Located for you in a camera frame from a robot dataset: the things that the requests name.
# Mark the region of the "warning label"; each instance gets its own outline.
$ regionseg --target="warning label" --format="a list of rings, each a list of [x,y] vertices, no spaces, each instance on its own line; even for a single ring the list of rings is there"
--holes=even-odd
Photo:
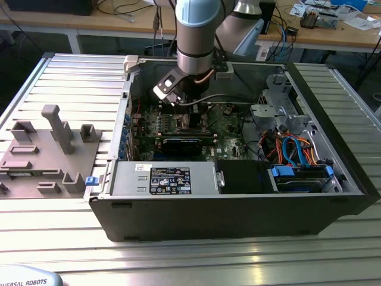
[[[152,195],[191,194],[189,168],[151,168],[149,189]]]

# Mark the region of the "green circuit board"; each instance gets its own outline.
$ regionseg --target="green circuit board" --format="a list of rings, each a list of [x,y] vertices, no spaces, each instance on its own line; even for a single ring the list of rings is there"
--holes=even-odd
[[[200,123],[193,128],[183,128],[184,113],[173,110],[163,113],[158,107],[143,110],[136,121],[135,140],[138,142],[138,158],[142,161],[214,161],[216,159],[248,159],[247,149],[241,136],[243,112],[233,105],[209,106]],[[176,159],[163,153],[166,138],[197,139],[202,141],[202,150],[197,156],[178,156]]]

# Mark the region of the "slotted aluminum surface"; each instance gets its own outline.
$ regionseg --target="slotted aluminum surface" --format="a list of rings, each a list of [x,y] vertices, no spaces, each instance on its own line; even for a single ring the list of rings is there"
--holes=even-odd
[[[336,71],[321,64],[295,64],[344,141],[381,191],[381,123]],[[299,104],[307,114],[304,104]]]
[[[101,82],[121,83],[122,62],[123,57],[56,55],[39,75],[55,83],[33,87],[10,120],[22,114],[49,128],[35,113],[45,102],[64,102],[61,117],[71,125],[91,122],[104,131],[93,171],[100,174],[120,92]],[[70,86],[83,80],[98,87]],[[2,129],[1,139],[4,152],[12,136]],[[0,264],[56,271],[70,286],[379,285],[380,237],[381,204],[339,219],[319,236],[114,243],[83,200],[0,200]]]

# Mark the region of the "black side panel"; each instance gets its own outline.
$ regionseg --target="black side panel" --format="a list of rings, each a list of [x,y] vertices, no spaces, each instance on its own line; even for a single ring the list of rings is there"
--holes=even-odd
[[[316,116],[321,128],[323,128],[329,141],[335,148],[340,159],[343,161],[345,167],[348,169],[348,172],[357,184],[357,187],[361,192],[369,196],[368,199],[370,199],[372,203],[375,203],[380,198],[379,192],[353,155],[351,149],[349,149],[345,143],[343,137],[341,137],[339,131],[335,128],[329,116],[324,111],[324,108],[320,105],[314,93],[303,79],[299,70],[294,64],[289,63],[288,71],[295,81],[301,94],[303,94],[303,97],[306,100],[308,106]]]
[[[161,241],[318,234],[352,214],[361,197],[150,198],[90,206],[112,241]]]

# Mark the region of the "paper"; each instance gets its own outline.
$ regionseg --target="paper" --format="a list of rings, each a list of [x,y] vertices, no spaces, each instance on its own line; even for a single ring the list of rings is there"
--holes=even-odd
[[[306,5],[294,4],[290,11],[290,15],[302,17],[306,7],[307,7]]]
[[[345,24],[348,24],[352,27],[366,31],[373,28],[373,23],[361,18],[354,18],[347,21],[344,21]]]

